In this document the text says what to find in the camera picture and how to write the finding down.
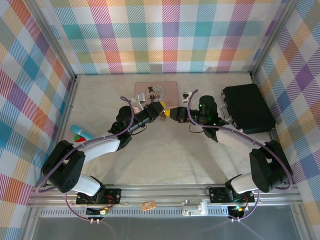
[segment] black box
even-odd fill
[[[232,123],[238,130],[255,134],[276,127],[274,117],[256,84],[228,86],[222,90],[221,95]]]

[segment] pink tray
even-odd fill
[[[179,105],[178,85],[176,81],[156,81],[156,82],[137,82],[134,88],[134,96],[138,93],[144,93],[145,103],[163,101],[166,107],[164,109],[175,108]]]

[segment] colorful plaid fabric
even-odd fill
[[[301,0],[258,73],[277,121],[276,138],[291,163],[320,239],[320,1]]]
[[[15,240],[71,81],[22,0],[0,1],[0,240]]]
[[[284,2],[38,0],[79,74],[247,72]]]
[[[267,41],[270,37],[270,34],[275,30],[276,22],[278,21],[279,17],[281,16],[282,11],[284,10],[284,7],[286,6],[287,2],[288,2],[288,0],[282,0],[278,9],[276,10],[276,12],[272,18],[272,21],[263,36],[263,39],[259,45],[259,48],[257,49],[257,51],[253,57],[253,61],[252,61],[251,66],[249,68],[249,72],[252,72],[252,70],[254,69],[254,67],[257,63],[257,60],[258,60],[259,56],[261,55],[262,50],[265,48],[265,46],[267,44]]]

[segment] small white object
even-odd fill
[[[183,92],[182,96],[183,96],[183,103],[188,103],[189,102],[189,98],[191,97],[192,92]]]
[[[145,94],[143,92],[139,92],[135,98],[131,98],[132,104],[135,104],[135,103],[138,104],[137,108],[138,108],[139,112],[144,109],[141,104],[144,104],[145,101],[146,101],[146,98],[145,98]]]
[[[182,202],[182,215],[185,217],[207,216],[208,213],[208,205],[205,199],[196,203],[193,203],[191,200],[185,200]]]

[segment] yellow object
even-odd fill
[[[164,115],[166,115],[168,118],[170,118],[170,109],[166,110],[164,112]]]
[[[161,103],[162,107],[165,107],[165,106],[166,106],[166,104],[165,104],[164,101],[160,101],[160,103]]]

